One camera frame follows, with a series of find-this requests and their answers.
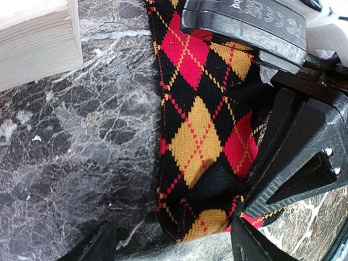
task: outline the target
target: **argyle pattern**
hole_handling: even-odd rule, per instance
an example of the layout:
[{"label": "argyle pattern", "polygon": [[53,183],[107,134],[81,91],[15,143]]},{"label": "argyle pattern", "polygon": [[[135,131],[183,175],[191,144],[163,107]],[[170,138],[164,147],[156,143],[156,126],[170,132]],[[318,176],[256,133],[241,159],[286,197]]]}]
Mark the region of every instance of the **argyle pattern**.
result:
[{"label": "argyle pattern", "polygon": [[239,102],[260,83],[249,54],[205,42],[180,31],[185,0],[146,0],[161,87],[158,219],[177,242],[225,231],[238,213],[259,228],[279,213],[252,219],[241,213],[244,198],[190,202],[186,197],[217,160],[243,182],[258,153],[263,119]]}]

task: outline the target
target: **black marble countertop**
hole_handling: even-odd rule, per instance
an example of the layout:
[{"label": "black marble countertop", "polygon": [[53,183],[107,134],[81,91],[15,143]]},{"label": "black marble countertop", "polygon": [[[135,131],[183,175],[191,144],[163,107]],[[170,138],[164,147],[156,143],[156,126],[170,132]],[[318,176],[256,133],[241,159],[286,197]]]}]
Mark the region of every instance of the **black marble countertop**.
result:
[{"label": "black marble countertop", "polygon": [[[156,221],[158,73],[142,0],[80,0],[84,67],[0,94],[0,260],[54,261],[100,221],[116,260],[233,260],[228,233],[177,245]],[[319,260],[347,188],[299,202],[262,232]]]}]

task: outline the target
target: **screw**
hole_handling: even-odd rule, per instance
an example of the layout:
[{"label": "screw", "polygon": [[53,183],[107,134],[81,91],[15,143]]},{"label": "screw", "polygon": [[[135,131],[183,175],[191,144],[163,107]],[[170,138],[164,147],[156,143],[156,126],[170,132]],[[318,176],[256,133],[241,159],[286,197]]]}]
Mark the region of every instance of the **screw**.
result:
[{"label": "screw", "polygon": [[335,169],[333,170],[335,172],[336,175],[341,173],[341,168],[340,167],[335,167]]},{"label": "screw", "polygon": [[331,149],[331,148],[326,148],[326,149],[324,150],[324,152],[326,153],[326,155],[331,156],[332,153],[333,153],[333,149]]}]

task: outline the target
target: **black cable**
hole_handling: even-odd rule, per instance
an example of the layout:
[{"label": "black cable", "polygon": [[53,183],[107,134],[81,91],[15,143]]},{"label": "black cable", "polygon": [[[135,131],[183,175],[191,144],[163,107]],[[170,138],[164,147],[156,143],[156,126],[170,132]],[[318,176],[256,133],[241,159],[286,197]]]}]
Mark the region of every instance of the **black cable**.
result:
[{"label": "black cable", "polygon": [[326,60],[308,53],[303,66],[314,70],[328,70],[339,62],[340,59],[336,53]]}]

